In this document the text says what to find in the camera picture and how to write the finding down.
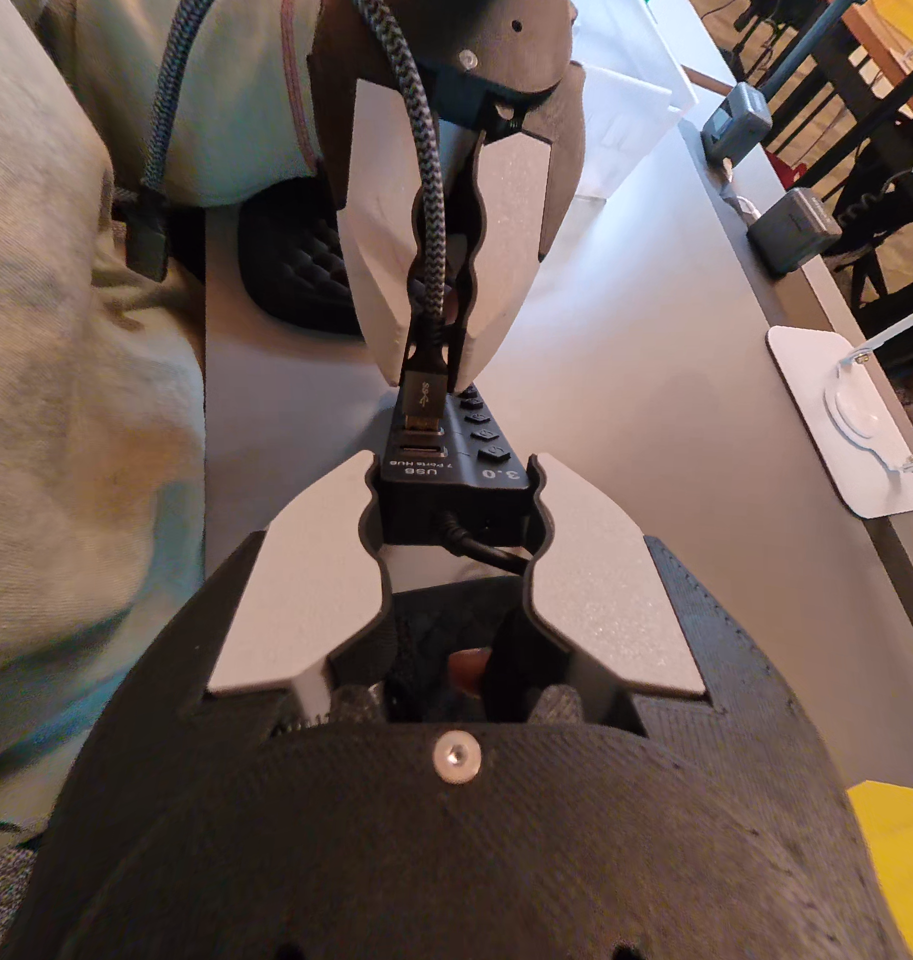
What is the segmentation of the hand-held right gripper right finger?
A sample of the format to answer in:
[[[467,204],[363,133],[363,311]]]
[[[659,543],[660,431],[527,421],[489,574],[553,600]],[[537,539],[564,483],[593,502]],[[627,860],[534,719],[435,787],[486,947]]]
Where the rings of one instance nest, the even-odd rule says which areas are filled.
[[[580,695],[705,695],[645,536],[611,498],[548,453],[531,457],[543,540],[524,609],[564,651]]]

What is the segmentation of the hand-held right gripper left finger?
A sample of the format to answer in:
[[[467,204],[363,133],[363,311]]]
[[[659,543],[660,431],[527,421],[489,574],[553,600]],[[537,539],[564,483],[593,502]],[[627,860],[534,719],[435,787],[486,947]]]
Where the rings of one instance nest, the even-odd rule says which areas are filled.
[[[299,717],[330,713],[331,655],[389,611],[390,586],[367,532],[378,458],[360,451],[293,498],[267,525],[207,692],[284,691]]]

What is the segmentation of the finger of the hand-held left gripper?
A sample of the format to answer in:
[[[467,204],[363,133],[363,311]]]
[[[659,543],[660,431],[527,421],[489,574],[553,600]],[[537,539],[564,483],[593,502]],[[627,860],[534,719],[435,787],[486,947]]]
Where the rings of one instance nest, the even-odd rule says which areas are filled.
[[[408,277],[418,253],[421,189],[409,114],[395,89],[359,79],[346,202],[337,226],[354,312],[386,382],[400,385],[412,321]]]
[[[457,330],[450,334],[449,389],[468,388],[506,339],[553,246],[583,174],[586,73],[570,63],[555,90],[529,110],[502,116],[488,105],[456,176],[448,232],[466,237],[455,276]]]

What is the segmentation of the black usb hub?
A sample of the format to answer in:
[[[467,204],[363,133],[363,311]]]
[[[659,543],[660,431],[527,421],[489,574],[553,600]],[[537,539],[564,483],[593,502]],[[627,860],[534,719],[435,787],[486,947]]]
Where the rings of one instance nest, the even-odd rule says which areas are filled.
[[[534,484],[477,385],[449,394],[428,432],[407,429],[402,407],[398,399],[379,466],[384,542],[516,571],[508,555],[526,543]]]

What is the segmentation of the person's right hand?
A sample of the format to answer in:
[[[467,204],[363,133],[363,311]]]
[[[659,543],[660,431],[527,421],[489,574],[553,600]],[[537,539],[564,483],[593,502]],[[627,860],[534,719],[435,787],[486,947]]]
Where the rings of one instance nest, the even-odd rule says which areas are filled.
[[[464,649],[450,654],[447,660],[450,686],[464,696],[481,699],[491,654],[489,647]]]

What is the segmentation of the black textured pad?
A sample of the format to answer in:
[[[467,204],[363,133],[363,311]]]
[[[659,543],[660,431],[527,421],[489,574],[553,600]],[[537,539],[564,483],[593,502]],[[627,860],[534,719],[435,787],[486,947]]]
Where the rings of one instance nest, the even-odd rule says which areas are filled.
[[[245,292],[297,330],[361,341],[325,174],[295,177],[240,206],[237,262]]]

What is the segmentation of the grey box device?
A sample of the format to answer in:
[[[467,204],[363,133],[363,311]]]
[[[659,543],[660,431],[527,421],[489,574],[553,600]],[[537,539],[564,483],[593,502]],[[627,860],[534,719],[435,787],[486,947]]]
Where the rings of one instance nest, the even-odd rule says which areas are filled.
[[[761,91],[741,81],[725,96],[701,131],[706,161],[722,169],[738,165],[771,133],[773,117]]]
[[[843,235],[840,224],[809,187],[795,186],[747,229],[748,242],[775,279],[823,255]]]

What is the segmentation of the person's torso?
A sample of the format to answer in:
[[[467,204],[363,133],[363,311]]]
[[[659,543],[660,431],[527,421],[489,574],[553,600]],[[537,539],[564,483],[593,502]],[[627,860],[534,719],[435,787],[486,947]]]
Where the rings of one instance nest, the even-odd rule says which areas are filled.
[[[202,290],[129,270],[67,66],[75,2],[0,2],[0,852],[199,584]]]

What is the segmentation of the yellow sheet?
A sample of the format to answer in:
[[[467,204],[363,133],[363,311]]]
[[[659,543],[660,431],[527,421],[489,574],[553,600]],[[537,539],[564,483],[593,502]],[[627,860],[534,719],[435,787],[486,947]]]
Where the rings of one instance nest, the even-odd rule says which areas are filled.
[[[848,796],[882,894],[913,956],[913,788],[864,781]]]

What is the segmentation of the wooden table top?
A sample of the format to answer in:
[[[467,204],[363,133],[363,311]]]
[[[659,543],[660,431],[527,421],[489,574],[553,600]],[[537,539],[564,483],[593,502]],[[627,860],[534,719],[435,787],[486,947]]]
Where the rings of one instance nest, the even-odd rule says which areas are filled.
[[[892,88],[913,70],[913,2],[850,6],[843,22]]]

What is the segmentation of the black metal table frame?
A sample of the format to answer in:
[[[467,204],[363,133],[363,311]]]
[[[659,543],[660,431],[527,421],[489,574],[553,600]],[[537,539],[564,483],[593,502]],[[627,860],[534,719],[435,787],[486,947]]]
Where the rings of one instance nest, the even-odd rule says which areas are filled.
[[[848,12],[854,4],[848,6]],[[844,15],[815,42],[812,66],[775,107],[766,144],[787,147],[823,107],[837,100],[855,123],[800,177],[818,187],[848,159],[853,166],[823,201],[842,228],[828,254],[835,271],[850,271],[849,304],[863,333],[875,334],[913,313],[913,281],[887,286],[880,250],[913,226],[913,69],[895,88],[847,29]]]

